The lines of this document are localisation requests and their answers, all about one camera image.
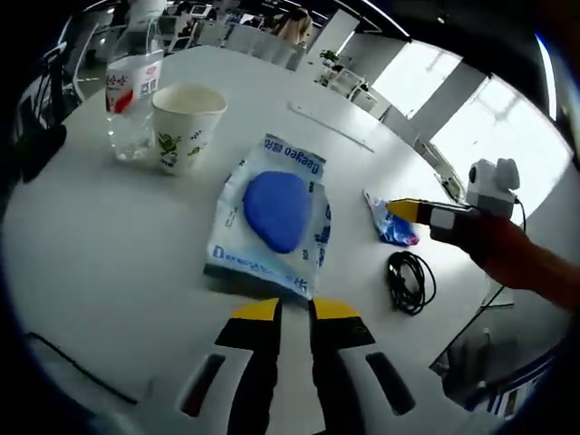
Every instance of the human arm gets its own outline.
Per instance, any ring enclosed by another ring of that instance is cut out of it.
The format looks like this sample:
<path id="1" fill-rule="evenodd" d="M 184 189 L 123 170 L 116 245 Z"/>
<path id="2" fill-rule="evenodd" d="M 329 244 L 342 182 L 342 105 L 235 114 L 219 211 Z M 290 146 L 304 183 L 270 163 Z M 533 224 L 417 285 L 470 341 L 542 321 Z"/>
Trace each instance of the human arm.
<path id="1" fill-rule="evenodd" d="M 467 252 L 502 285 L 531 290 L 570 311 L 580 307 L 580 267 L 534 244 L 506 219 L 458 221 L 447 242 Z"/>

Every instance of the plastic packaging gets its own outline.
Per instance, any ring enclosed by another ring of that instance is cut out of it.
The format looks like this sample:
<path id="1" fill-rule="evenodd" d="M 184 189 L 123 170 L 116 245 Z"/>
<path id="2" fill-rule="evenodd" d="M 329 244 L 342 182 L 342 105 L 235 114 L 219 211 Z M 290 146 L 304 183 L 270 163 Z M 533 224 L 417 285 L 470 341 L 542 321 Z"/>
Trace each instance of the plastic packaging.
<path id="1" fill-rule="evenodd" d="M 312 299 L 331 227 L 330 206 L 321 183 L 324 164 L 325 160 L 317 155 L 267 134 L 232 172 L 217 200 L 204 272 L 219 277 L 253 276 Z M 302 240 L 287 254 L 268 247 L 244 216 L 247 185 L 264 171 L 290 172 L 300 177 L 312 200 Z"/>
<path id="2" fill-rule="evenodd" d="M 163 61 L 158 28 L 165 0 L 138 0 L 129 27 L 111 50 L 107 65 L 106 109 L 109 139 L 119 160 L 145 157 L 153 146 L 150 99 Z"/>
<path id="3" fill-rule="evenodd" d="M 390 243 L 398 247 L 417 245 L 419 238 L 413 231 L 412 223 L 393 215 L 387 210 L 388 201 L 363 192 L 366 203 L 372 213 L 372 221 L 383 243 Z"/>

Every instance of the desk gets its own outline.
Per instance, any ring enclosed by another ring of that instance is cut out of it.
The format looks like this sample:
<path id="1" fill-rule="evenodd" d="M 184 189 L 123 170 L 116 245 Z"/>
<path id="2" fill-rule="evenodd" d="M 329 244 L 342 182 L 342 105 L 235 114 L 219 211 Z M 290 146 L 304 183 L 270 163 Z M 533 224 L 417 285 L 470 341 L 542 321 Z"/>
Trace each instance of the desk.
<path id="1" fill-rule="evenodd" d="M 35 182 L 16 188 L 6 212 L 5 271 L 24 329 L 136 398 L 167 361 L 212 343 L 250 301 L 213 291 L 220 283 L 202 274 L 216 201 L 229 172 L 271 132 L 327 160 L 333 230 L 319 295 L 353 305 L 390 352 L 432 363 L 479 307 L 484 274 L 421 228 L 411 251 L 429 262 L 439 291 L 416 317 L 393 312 L 383 273 L 399 248 L 379 242 L 363 200 L 367 188 L 385 198 L 446 201 L 428 164 L 344 97 L 241 53 L 187 50 L 165 60 L 161 77 L 162 85 L 196 82 L 227 98 L 200 167 L 172 178 L 117 162 L 103 91 L 80 106 L 65 122 L 61 151 Z M 356 122 L 375 152 L 290 112 L 291 99 L 316 101 L 342 122 Z M 282 334 L 271 433 L 315 433 L 322 415 L 307 313 L 287 306 Z"/>

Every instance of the wall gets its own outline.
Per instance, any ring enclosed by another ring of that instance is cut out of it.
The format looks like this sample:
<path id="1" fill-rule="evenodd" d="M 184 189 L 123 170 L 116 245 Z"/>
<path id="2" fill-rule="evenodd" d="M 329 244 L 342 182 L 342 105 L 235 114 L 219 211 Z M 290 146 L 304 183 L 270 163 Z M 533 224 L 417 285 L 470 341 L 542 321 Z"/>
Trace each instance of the wall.
<path id="1" fill-rule="evenodd" d="M 483 72 L 461 62 L 410 120 L 391 106 L 383 123 L 409 145 L 417 134 L 421 140 L 429 141 L 485 79 Z"/>
<path id="2" fill-rule="evenodd" d="M 372 86 L 406 43 L 375 34 L 355 34 L 341 53 L 347 68 Z"/>
<path id="3" fill-rule="evenodd" d="M 318 55 L 322 50 L 336 52 L 358 24 L 359 20 L 352 15 L 340 9 L 336 11 L 336 14 L 334 14 L 333 18 L 326 24 L 318 38 L 314 41 L 314 44 L 308 52 L 308 60 L 312 62 L 318 59 Z"/>
<path id="4" fill-rule="evenodd" d="M 459 63 L 447 80 L 411 118 L 421 138 L 425 141 L 431 140 L 485 80 L 486 74 L 483 72 L 464 62 Z"/>

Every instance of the cable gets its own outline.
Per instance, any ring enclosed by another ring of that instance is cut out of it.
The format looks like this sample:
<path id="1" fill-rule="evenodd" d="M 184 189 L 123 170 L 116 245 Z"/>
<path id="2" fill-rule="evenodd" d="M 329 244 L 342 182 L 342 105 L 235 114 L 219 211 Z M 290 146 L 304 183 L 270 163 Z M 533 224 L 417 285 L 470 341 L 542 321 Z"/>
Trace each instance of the cable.
<path id="1" fill-rule="evenodd" d="M 425 265 L 433 281 L 433 294 L 429 299 L 426 299 L 425 296 L 425 272 L 421 264 Z M 405 285 L 405 278 L 401 274 L 404 266 L 407 266 L 412 271 L 419 286 L 418 289 L 410 289 Z M 395 252 L 389 257 L 387 260 L 386 279 L 395 308 L 408 315 L 416 315 L 423 311 L 423 308 L 437 294 L 435 276 L 429 265 L 420 256 L 409 251 Z"/>
<path id="2" fill-rule="evenodd" d="M 520 208 L 522 209 L 522 220 L 523 220 L 523 225 L 522 228 L 524 228 L 524 232 L 527 231 L 527 222 L 526 222 L 526 210 L 524 209 L 524 204 L 522 204 L 522 201 L 519 200 L 518 197 L 516 197 L 516 204 L 518 204 L 520 206 Z"/>
<path id="3" fill-rule="evenodd" d="M 128 404 L 131 404 L 131 405 L 136 405 L 137 404 L 137 400 L 135 400 L 132 397 L 130 397 L 130 396 L 128 396 L 128 395 L 120 392 L 119 390 L 111 387 L 105 381 L 102 381 L 101 379 L 97 378 L 94 374 L 92 374 L 91 372 L 89 372 L 88 370 L 86 370 L 85 368 L 83 368 L 73 358 L 71 358 L 70 356 L 68 356 L 66 353 L 64 353 L 63 351 L 61 351 L 58 347 L 56 347 L 54 344 L 52 344 L 51 342 L 49 342 L 48 340 L 46 340 L 44 337 L 42 337 L 38 333 L 26 333 L 24 335 L 24 338 L 35 339 L 35 340 L 38 340 L 39 342 L 42 342 L 46 346 L 50 347 L 53 351 L 55 351 L 56 353 L 58 353 L 58 355 L 60 357 L 62 357 L 66 362 L 68 362 L 70 365 L 72 365 L 72 367 L 74 367 L 76 370 L 78 370 L 79 372 L 81 372 L 82 374 L 84 374 L 87 378 L 89 378 L 91 381 L 93 381 L 97 385 L 101 386 L 102 388 L 104 388 L 105 390 L 107 390 L 108 392 L 110 392 L 111 394 L 113 394 L 114 396 L 117 396 L 119 399 L 121 399 L 123 401 L 126 401 Z"/>

